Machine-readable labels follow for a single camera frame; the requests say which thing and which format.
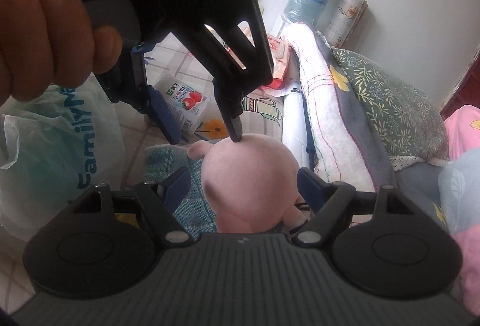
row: plush toy head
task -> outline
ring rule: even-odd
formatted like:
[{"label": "plush toy head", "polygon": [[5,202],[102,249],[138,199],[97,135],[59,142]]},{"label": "plush toy head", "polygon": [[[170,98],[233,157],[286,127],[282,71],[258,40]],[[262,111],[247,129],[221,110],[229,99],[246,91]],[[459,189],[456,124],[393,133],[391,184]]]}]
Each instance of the plush toy head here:
[{"label": "plush toy head", "polygon": [[203,158],[202,188],[216,214],[218,232],[263,232],[283,221],[295,228],[306,221],[295,207],[304,203],[297,190],[298,163],[282,143],[265,135],[246,134],[217,144],[199,141],[188,150]]}]

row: green pillow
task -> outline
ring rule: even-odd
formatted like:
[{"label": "green pillow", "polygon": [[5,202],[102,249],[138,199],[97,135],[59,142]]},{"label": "green pillow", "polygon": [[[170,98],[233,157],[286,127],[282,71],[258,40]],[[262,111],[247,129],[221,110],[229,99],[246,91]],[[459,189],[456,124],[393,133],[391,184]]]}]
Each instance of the green pillow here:
[{"label": "green pillow", "polygon": [[425,93],[357,53],[334,49],[333,55],[391,157],[448,160],[443,120]]}]

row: plush toy ear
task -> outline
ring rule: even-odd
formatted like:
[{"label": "plush toy ear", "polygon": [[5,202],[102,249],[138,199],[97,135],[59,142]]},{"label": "plush toy ear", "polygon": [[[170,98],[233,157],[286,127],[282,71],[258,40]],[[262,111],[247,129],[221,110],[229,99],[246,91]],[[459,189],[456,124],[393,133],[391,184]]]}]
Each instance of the plush toy ear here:
[{"label": "plush toy ear", "polygon": [[200,159],[207,155],[208,150],[213,147],[213,144],[204,140],[199,140],[191,145],[187,151],[190,159]]}]

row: teal cloth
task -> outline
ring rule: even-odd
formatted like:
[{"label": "teal cloth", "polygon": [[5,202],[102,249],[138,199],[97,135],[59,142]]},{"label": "teal cloth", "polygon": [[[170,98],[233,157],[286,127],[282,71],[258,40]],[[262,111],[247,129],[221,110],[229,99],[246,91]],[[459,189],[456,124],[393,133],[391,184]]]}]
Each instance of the teal cloth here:
[{"label": "teal cloth", "polygon": [[195,239],[203,232],[217,232],[215,213],[202,191],[200,171],[203,160],[194,161],[187,156],[186,148],[170,145],[150,147],[145,151],[145,157],[143,177],[146,180],[162,182],[180,168],[190,170],[190,191],[173,215]]}]

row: red strawberry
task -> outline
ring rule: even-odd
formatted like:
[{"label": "red strawberry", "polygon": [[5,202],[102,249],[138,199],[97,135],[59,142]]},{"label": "red strawberry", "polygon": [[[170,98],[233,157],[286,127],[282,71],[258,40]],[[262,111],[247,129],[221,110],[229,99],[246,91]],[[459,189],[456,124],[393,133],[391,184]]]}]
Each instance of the red strawberry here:
[{"label": "red strawberry", "polygon": [[196,103],[200,103],[200,101],[203,99],[202,94],[198,92],[190,92],[189,95],[195,100]]},{"label": "red strawberry", "polygon": [[184,98],[184,99],[183,99],[182,104],[183,104],[183,107],[184,107],[187,111],[189,111],[189,110],[192,109],[192,108],[195,106],[195,104],[197,104],[197,103],[195,102],[195,100],[194,100],[193,98],[187,97],[187,98]]}]

